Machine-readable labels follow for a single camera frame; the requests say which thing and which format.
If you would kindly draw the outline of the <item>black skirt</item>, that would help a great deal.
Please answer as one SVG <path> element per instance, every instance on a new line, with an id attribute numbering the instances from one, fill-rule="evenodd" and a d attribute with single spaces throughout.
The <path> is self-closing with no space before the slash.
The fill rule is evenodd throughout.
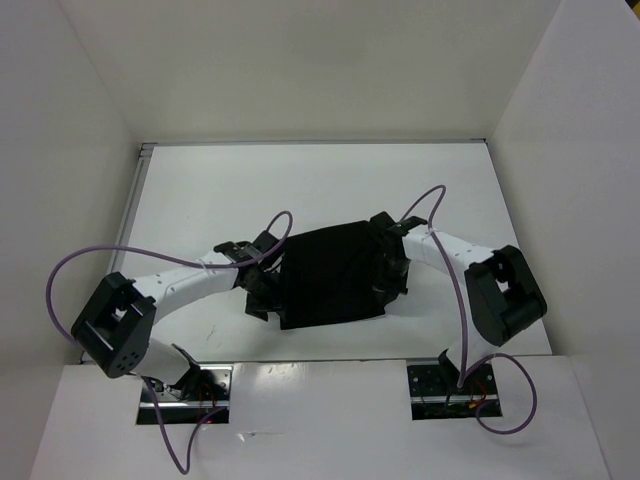
<path id="1" fill-rule="evenodd" d="M 371 225 L 364 220 L 289 237 L 280 268 L 280 328 L 382 316 L 385 307 L 373 290 L 377 253 Z"/>

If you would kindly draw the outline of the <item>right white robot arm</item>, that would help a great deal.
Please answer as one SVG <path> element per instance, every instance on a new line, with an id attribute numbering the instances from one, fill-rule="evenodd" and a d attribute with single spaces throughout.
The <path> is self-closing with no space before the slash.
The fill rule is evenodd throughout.
<path id="1" fill-rule="evenodd" d="M 454 287 L 461 337 L 438 358 L 438 380 L 450 393 L 462 392 L 473 381 L 473 370 L 547 313 L 523 253 L 512 245 L 491 249 L 428 225 L 397 223 L 382 234 L 382 280 L 376 288 L 405 292 L 413 262 L 447 275 Z"/>

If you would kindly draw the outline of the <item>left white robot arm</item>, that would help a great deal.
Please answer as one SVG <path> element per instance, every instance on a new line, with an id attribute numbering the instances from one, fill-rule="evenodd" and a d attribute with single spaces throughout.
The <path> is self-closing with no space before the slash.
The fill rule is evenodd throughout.
<path id="1" fill-rule="evenodd" d="M 242 277 L 281 251 L 276 240 L 227 242 L 193 267 L 136 279 L 111 273 L 94 290 L 71 335 L 107 377 L 148 377 L 176 399 L 188 399 L 198 390 L 202 368 L 185 349 L 154 339 L 154 326 L 187 305 L 238 287 Z"/>

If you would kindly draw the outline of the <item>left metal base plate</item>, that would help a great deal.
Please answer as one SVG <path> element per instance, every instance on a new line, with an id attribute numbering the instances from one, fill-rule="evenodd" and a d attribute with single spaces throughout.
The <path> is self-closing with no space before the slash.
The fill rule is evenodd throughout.
<path id="1" fill-rule="evenodd" d="M 228 424 L 232 364 L 204 364 L 204 379 L 195 386 L 176 390 L 152 380 L 165 425 Z"/>

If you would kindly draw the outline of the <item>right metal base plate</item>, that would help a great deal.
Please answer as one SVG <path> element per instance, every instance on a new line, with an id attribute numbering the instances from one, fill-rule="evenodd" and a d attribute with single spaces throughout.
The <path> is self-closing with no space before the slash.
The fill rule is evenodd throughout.
<path id="1" fill-rule="evenodd" d="M 490 365 L 481 366 L 458 389 L 445 378 L 436 359 L 406 365 L 413 421 L 502 416 L 497 384 Z"/>

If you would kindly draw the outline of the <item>metal base plate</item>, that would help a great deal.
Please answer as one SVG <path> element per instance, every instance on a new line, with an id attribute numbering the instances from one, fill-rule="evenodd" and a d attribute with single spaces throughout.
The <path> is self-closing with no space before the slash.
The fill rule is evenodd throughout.
<path id="1" fill-rule="evenodd" d="M 490 365 L 481 366 L 458 389 L 445 378 L 436 359 L 406 365 L 413 421 L 502 416 L 497 384 Z"/>
<path id="2" fill-rule="evenodd" d="M 152 380 L 165 425 L 228 424 L 232 364 L 204 364 L 204 379 L 195 386 L 176 390 Z"/>

